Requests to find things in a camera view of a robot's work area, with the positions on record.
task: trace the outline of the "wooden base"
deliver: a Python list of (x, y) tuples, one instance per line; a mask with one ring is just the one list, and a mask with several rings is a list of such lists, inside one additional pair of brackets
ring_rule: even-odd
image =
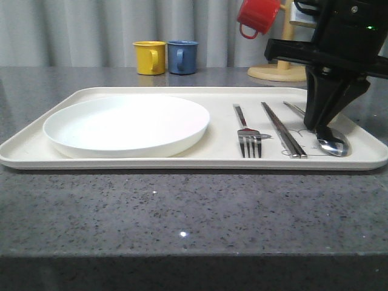
[(248, 75), (258, 79), (279, 82), (306, 80), (306, 71), (303, 65), (290, 65), (287, 70), (279, 69), (277, 64), (255, 65), (248, 69)]

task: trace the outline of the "tray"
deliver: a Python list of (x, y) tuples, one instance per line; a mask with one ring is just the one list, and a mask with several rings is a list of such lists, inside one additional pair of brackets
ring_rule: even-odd
[[(44, 121), (78, 102), (117, 95), (170, 95), (188, 99), (210, 112), (210, 123), (202, 139), (188, 150), (169, 158), (68, 158), (55, 150), (42, 132)], [(339, 114), (330, 126), (344, 133), (352, 145), (347, 157), (324, 154), (315, 135), (283, 101), (302, 108), (307, 92), (296, 88), (245, 87), (98, 87), (75, 92), (63, 102), (0, 145), (0, 162), (16, 169), (283, 169), (283, 170), (371, 170), (388, 162), (388, 148), (349, 118)], [(308, 154), (292, 159), (269, 121), (265, 101), (291, 131)], [(248, 126), (268, 133), (261, 159), (241, 157), (236, 131), (240, 125), (233, 103), (241, 105)]]

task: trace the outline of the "chopsticks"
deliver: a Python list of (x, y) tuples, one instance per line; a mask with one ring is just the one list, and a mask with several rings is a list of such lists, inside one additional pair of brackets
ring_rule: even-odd
[(293, 136), (287, 130), (285, 125), (275, 115), (272, 109), (267, 105), (267, 103), (262, 102), (261, 105), (264, 107), (264, 110), (268, 114), (268, 117), (271, 119), (273, 125), (275, 126), (283, 146), (290, 152), (290, 157), (307, 158), (307, 154), (304, 152), (304, 150), (301, 148), (295, 138), (293, 138)]

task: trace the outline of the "mug handle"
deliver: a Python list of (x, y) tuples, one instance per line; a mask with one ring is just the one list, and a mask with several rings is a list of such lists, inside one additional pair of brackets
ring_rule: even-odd
[(178, 58), (178, 63), (177, 63), (178, 70), (183, 71), (184, 67), (183, 67), (183, 50), (182, 49), (179, 49), (176, 51), (176, 57)]
[(158, 68), (159, 57), (158, 52), (156, 50), (151, 50), (151, 58), (152, 58), (152, 67), (151, 71), (155, 71)]
[(247, 38), (247, 39), (255, 39), (257, 37), (257, 35), (259, 34), (259, 31), (256, 30), (255, 34), (252, 35), (252, 36), (249, 36), (249, 35), (246, 35), (244, 32), (243, 32), (243, 24), (240, 23), (240, 33), (243, 37)]

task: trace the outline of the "curtain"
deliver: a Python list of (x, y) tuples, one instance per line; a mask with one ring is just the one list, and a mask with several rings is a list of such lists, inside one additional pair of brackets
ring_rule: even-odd
[[(243, 38), (243, 0), (0, 0), (1, 66), (136, 67), (135, 41), (196, 40), (198, 67), (267, 63), (283, 11), (266, 35)], [(311, 28), (295, 27), (309, 40)]]

